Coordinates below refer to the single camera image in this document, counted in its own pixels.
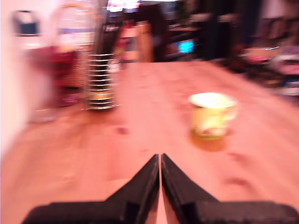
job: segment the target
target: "mug handle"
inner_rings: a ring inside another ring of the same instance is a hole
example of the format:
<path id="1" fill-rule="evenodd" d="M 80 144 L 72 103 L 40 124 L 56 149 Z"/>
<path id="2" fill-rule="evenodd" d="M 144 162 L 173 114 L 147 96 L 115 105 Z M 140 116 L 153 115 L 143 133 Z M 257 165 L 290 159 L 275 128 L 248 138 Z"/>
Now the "mug handle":
<path id="1" fill-rule="evenodd" d="M 227 110 L 228 110 L 228 112 L 226 115 L 226 119 L 233 120 L 238 114 L 239 107 L 237 105 L 234 105 L 232 107 L 227 108 Z"/>

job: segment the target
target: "wood grain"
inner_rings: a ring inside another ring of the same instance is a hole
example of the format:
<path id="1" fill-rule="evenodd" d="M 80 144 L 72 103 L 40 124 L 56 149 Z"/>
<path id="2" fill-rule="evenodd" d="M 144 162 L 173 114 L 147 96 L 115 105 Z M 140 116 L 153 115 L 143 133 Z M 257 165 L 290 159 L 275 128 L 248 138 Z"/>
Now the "wood grain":
<path id="1" fill-rule="evenodd" d="M 239 101 L 227 136 L 214 141 L 192 135 L 189 124 L 188 97 L 210 91 Z M 116 98 L 114 110 L 77 105 L 28 126 L 2 161 L 3 224 L 53 201 L 104 200 L 155 153 L 167 153 L 221 201 L 273 200 L 299 210 L 296 107 L 209 62 L 129 64 Z M 147 223 L 174 223 L 163 197 Z"/>
<path id="2" fill-rule="evenodd" d="M 196 28 L 196 27 L 177 27 L 177 28 L 171 28 L 168 29 L 169 31 L 178 31 L 178 32 L 193 32 L 193 31 L 198 31 L 201 28 Z"/>
<path id="3" fill-rule="evenodd" d="M 121 38 L 134 39 L 134 51 L 125 51 L 124 60 L 153 62 L 150 33 L 150 24 L 146 21 L 138 22 L 136 26 L 124 30 Z"/>

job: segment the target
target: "wooden chair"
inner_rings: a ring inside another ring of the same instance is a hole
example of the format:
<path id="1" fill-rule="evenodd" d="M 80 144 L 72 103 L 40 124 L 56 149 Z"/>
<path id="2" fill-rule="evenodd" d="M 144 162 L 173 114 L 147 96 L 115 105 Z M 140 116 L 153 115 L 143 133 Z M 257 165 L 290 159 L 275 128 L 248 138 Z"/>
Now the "wooden chair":
<path id="1" fill-rule="evenodd" d="M 134 50 L 125 51 L 124 60 L 137 62 L 153 62 L 150 24 L 138 22 L 136 26 L 126 28 L 121 38 L 133 38 Z"/>
<path id="2" fill-rule="evenodd" d="M 186 33 L 171 36 L 168 30 L 167 21 L 162 13 L 160 4 L 149 4 L 139 6 L 139 11 L 135 14 L 135 21 L 147 21 L 150 24 L 153 60 L 155 62 L 176 61 L 185 56 L 175 49 L 173 42 L 186 41 L 191 39 L 191 35 Z"/>

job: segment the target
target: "yellow mug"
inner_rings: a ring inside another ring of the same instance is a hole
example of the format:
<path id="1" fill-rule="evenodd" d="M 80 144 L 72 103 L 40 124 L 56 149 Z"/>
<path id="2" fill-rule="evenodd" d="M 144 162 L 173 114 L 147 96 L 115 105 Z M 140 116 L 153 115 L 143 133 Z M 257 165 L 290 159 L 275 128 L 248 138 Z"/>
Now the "yellow mug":
<path id="1" fill-rule="evenodd" d="M 189 100 L 193 104 L 192 130 L 202 137 L 225 135 L 229 121 L 237 115 L 237 101 L 224 94 L 199 93 L 190 96 Z"/>

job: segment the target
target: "red liquid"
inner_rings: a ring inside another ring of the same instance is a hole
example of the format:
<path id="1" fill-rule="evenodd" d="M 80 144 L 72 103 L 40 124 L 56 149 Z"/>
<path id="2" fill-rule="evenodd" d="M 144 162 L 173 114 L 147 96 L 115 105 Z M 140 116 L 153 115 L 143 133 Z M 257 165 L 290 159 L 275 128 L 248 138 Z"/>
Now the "red liquid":
<path id="1" fill-rule="evenodd" d="M 60 85 L 60 80 L 71 72 L 77 57 L 76 51 L 58 52 L 58 47 L 54 46 L 29 51 L 29 58 L 32 63 L 53 76 L 58 94 L 55 104 L 59 107 L 70 106 L 78 101 L 75 97 L 65 94 Z"/>

